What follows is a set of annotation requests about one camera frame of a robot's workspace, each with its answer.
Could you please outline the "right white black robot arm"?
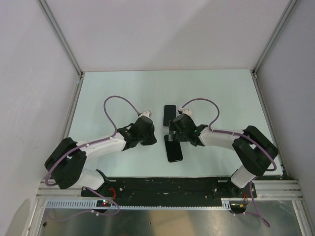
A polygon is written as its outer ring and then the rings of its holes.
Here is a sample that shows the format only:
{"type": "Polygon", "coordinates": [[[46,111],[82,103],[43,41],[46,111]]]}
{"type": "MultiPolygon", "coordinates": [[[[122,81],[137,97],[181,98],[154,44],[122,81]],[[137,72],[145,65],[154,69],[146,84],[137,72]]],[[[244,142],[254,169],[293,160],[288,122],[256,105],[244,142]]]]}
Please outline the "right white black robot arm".
{"type": "Polygon", "coordinates": [[[252,125],[240,131],[211,129],[207,125],[196,126],[190,116],[181,114],[170,121],[169,138],[195,147],[214,146],[235,151],[242,165],[227,185],[233,197],[243,194],[245,186],[254,178],[277,169],[274,159],[279,154],[278,148],[252,125]]]}

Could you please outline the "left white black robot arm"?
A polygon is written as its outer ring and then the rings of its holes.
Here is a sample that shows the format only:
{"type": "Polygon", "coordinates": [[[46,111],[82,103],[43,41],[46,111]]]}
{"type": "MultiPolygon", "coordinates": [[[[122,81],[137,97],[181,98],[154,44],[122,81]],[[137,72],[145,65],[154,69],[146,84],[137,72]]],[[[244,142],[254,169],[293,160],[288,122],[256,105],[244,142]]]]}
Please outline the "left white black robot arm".
{"type": "Polygon", "coordinates": [[[104,196],[109,191],[107,177],[100,170],[89,170],[86,162],[103,157],[114,152],[121,152],[136,147],[154,145],[157,140],[154,135],[153,121],[141,114],[135,123],[119,128],[114,136],[104,137],[90,142],[75,142],[68,137],[63,139],[46,160],[44,167],[48,178],[60,189],[72,186],[91,188],[98,196],[104,196]]]}

